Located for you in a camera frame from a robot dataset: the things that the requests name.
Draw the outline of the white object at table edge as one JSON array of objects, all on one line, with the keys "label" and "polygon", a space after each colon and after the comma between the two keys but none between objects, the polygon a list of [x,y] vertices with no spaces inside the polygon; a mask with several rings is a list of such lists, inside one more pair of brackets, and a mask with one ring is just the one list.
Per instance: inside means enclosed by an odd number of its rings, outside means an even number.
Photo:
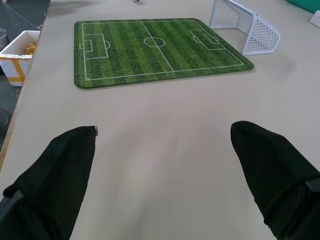
[{"label": "white object at table edge", "polygon": [[310,23],[320,28],[320,10],[317,10],[312,16]]}]

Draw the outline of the green soccer field mat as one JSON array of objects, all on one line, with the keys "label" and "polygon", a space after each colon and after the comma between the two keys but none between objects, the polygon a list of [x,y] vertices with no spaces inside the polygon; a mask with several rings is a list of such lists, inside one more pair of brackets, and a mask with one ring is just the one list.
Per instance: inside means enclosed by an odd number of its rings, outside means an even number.
[{"label": "green soccer field mat", "polygon": [[107,88],[250,71],[254,64],[196,18],[74,24],[74,84]]}]

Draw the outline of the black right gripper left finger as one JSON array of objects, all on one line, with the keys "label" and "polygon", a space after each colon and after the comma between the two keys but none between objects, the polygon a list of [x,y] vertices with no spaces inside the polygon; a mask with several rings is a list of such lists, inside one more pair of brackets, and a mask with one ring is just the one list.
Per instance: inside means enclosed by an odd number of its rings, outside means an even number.
[{"label": "black right gripper left finger", "polygon": [[0,200],[0,240],[69,240],[86,194],[96,126],[55,137]]}]

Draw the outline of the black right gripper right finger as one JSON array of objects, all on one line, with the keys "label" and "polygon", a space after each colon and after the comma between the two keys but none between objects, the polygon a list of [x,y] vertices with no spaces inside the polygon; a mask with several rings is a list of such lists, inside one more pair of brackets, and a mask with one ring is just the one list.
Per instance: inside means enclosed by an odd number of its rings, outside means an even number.
[{"label": "black right gripper right finger", "polygon": [[284,136],[249,121],[230,139],[264,223],[277,240],[320,240],[320,171]]}]

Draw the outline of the white miniature soccer goal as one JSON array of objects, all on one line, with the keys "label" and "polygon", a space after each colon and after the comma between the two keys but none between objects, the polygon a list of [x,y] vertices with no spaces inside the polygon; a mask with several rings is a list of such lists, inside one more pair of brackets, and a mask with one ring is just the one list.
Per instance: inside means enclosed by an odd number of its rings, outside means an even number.
[{"label": "white miniature soccer goal", "polygon": [[273,53],[281,39],[280,32],[265,18],[234,0],[214,0],[211,29],[237,29],[246,35],[243,55]]}]

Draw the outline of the yellow items in foam box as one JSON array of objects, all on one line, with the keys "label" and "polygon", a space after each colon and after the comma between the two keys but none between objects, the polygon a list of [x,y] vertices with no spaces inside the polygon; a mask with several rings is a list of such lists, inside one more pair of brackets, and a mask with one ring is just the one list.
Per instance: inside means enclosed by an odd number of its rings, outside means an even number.
[{"label": "yellow items in foam box", "polygon": [[32,44],[28,44],[27,48],[25,49],[25,53],[27,55],[33,55],[35,49],[36,49],[36,46],[37,46],[37,42],[33,42]]}]

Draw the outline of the white foam box yellow tape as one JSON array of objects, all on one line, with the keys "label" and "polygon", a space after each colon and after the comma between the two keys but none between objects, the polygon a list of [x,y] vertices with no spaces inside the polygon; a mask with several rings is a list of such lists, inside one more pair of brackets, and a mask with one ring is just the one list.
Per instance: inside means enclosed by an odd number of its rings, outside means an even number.
[{"label": "white foam box yellow tape", "polygon": [[40,31],[25,30],[0,52],[0,66],[9,83],[22,87],[33,55],[25,53],[28,44],[38,42]]}]

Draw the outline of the green object at table edge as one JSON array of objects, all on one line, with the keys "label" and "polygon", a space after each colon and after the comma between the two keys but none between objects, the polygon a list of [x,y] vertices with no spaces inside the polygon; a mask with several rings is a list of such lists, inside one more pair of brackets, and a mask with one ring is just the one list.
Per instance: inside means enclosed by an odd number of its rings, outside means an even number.
[{"label": "green object at table edge", "polygon": [[286,0],[287,2],[315,14],[320,10],[320,0]]}]

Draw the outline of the grey round container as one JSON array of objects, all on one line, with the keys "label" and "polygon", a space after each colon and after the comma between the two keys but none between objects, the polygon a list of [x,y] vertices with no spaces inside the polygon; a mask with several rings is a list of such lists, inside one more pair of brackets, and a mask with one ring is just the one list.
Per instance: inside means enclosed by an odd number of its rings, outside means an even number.
[{"label": "grey round container", "polygon": [[0,52],[10,44],[10,40],[7,35],[7,31],[3,28],[0,28]]}]

